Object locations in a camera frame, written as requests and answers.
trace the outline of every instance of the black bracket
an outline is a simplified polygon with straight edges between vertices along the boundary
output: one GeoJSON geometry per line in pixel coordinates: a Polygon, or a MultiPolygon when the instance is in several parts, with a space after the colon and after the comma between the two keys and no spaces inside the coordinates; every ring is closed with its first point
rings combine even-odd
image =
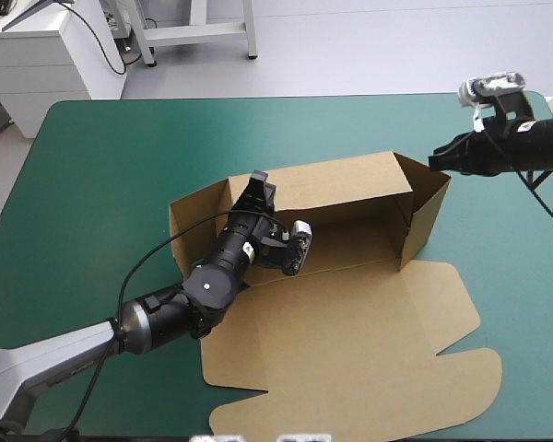
{"type": "Polygon", "coordinates": [[[275,212],[275,192],[277,187],[266,182],[268,174],[255,170],[248,185],[233,205],[232,210],[252,210],[259,214],[272,215],[275,212]]]}
{"type": "Polygon", "coordinates": [[[496,112],[495,116],[483,119],[484,128],[494,138],[505,139],[514,125],[535,119],[533,108],[522,91],[485,97],[479,104],[490,105],[496,112]]]}

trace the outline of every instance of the gray floor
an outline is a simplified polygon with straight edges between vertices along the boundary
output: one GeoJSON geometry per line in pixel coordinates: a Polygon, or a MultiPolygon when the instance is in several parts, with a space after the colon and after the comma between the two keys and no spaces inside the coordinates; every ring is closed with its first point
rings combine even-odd
{"type": "MultiPolygon", "coordinates": [[[[241,14],[240,0],[209,3],[211,20],[241,14]]],[[[161,26],[188,14],[183,2],[144,7],[161,26]]],[[[256,61],[243,41],[160,48],[156,68],[131,66],[123,98],[447,92],[501,70],[553,96],[553,1],[256,0],[255,15],[256,61]]],[[[29,148],[15,127],[0,134],[0,211],[29,148]]]]}

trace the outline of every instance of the white sticker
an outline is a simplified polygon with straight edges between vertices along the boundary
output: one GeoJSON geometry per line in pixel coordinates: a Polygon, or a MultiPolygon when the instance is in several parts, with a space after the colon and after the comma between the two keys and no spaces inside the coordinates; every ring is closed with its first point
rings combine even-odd
{"type": "Polygon", "coordinates": [[[518,126],[516,132],[528,132],[535,125],[535,123],[536,122],[523,122],[520,126],[518,126]]]}
{"type": "Polygon", "coordinates": [[[248,260],[250,260],[250,264],[254,262],[254,247],[252,247],[252,244],[250,244],[248,241],[244,242],[243,247],[241,248],[246,255],[248,255],[248,260]]]}

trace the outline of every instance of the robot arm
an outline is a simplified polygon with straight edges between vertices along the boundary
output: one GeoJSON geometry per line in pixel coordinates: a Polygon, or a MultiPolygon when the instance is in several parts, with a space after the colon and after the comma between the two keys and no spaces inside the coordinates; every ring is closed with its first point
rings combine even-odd
{"type": "Polygon", "coordinates": [[[276,187],[266,178],[263,172],[252,174],[215,248],[186,280],[124,303],[120,330],[115,330],[116,322],[106,320],[19,348],[0,349],[0,431],[21,433],[40,394],[93,366],[105,352],[141,355],[186,333],[206,336],[244,287],[250,265],[297,274],[309,251],[312,230],[297,221],[288,232],[274,222],[276,187]]]}
{"type": "Polygon", "coordinates": [[[534,171],[552,171],[553,118],[535,119],[524,86],[523,76],[512,72],[464,82],[459,101],[475,109],[475,131],[436,149],[429,157],[430,168],[488,177],[516,170],[531,172],[529,177],[534,171]],[[485,108],[495,115],[481,118],[485,108]]]}

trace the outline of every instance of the unfolded cardboard box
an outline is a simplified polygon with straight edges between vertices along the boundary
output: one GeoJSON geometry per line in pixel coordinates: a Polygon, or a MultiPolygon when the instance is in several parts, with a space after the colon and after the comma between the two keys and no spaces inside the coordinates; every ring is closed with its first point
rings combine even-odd
{"type": "MultiPolygon", "coordinates": [[[[172,233],[229,210],[248,179],[172,203],[172,233]]],[[[202,341],[208,383],[265,391],[214,410],[214,432],[250,442],[308,432],[393,440],[483,413],[500,388],[500,357],[488,348],[438,356],[479,317],[451,265],[411,261],[449,177],[384,152],[269,170],[268,181],[276,217],[311,223],[312,249],[295,277],[251,267],[251,288],[202,341]]],[[[224,222],[173,243],[185,276],[224,222]]]]}

